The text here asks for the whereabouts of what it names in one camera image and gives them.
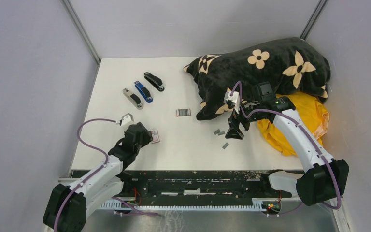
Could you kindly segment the beige stapler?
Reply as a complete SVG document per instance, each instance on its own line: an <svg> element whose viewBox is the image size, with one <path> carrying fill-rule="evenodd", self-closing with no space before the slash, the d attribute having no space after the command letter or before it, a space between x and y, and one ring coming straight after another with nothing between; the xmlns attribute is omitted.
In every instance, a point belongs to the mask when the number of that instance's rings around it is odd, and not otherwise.
<svg viewBox="0 0 371 232"><path fill-rule="evenodd" d="M138 110L143 109L143 103L136 94L134 94L132 91L130 91L127 88L124 88L122 92L124 96L136 107L136 109Z"/></svg>

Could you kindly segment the blue stapler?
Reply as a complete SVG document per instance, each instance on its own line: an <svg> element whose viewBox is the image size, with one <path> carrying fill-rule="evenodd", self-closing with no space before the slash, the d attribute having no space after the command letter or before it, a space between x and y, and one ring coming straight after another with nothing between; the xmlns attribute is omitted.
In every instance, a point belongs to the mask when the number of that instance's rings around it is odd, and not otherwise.
<svg viewBox="0 0 371 232"><path fill-rule="evenodd" d="M153 101L150 91L141 82L135 81L134 85L147 103L151 103Z"/></svg>

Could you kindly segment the black stapler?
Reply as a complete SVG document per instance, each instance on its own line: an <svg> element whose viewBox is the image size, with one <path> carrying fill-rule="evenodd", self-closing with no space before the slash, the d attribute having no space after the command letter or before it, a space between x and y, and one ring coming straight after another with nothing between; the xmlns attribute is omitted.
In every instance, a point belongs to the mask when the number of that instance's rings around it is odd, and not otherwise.
<svg viewBox="0 0 371 232"><path fill-rule="evenodd" d="M144 73L144 78L153 86L155 87L159 92L163 92L165 90L165 87L163 85L163 82L160 78L158 78L157 76L149 73L149 72L145 72Z"/></svg>

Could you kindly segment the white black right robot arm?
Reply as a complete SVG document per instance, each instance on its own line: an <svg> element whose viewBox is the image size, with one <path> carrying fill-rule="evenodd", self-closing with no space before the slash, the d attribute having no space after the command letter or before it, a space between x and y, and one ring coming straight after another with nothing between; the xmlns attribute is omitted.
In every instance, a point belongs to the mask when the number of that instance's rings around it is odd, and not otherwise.
<svg viewBox="0 0 371 232"><path fill-rule="evenodd" d="M274 196L279 190L299 196L306 206L321 203L338 210L346 187L349 165L343 159L335 159L315 139L303 123L295 105L288 97L277 97L269 82L254 87L255 105L242 104L242 84L238 81L224 96L224 104L232 108L228 119L227 139L244 138L250 123L267 119L287 139L296 152L304 174L274 171L260 183L265 197Z"/></svg>

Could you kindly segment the staple box with staples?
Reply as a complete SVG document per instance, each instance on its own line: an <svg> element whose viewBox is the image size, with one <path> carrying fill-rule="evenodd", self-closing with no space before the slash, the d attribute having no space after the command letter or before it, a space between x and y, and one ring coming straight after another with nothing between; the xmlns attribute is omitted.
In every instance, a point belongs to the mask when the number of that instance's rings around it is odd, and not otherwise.
<svg viewBox="0 0 371 232"><path fill-rule="evenodd" d="M177 109L176 110L176 116L182 117L182 116L191 116L191 110L189 108L185 109Z"/></svg>

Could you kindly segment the red white staple box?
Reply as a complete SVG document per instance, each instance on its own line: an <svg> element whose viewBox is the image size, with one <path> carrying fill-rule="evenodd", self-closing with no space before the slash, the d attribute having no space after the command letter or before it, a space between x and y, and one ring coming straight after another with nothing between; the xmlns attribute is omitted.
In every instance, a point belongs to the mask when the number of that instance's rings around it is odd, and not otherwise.
<svg viewBox="0 0 371 232"><path fill-rule="evenodd" d="M159 138L158 130L157 129L152 129L151 130L151 134L152 134L152 141L151 141L151 143L152 144L159 143L160 142L160 138Z"/></svg>

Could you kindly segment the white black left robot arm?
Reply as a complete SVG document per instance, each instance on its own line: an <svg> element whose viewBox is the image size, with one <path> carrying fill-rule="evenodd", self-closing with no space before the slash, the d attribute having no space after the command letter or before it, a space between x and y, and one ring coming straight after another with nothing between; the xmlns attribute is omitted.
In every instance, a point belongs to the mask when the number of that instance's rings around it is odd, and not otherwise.
<svg viewBox="0 0 371 232"><path fill-rule="evenodd" d="M136 159L142 147L151 143L151 131L138 122L129 125L124 137L104 153L105 159L76 181L55 186L43 215L43 224L56 232L80 232L87 219L113 196L128 196L133 184L119 178Z"/></svg>

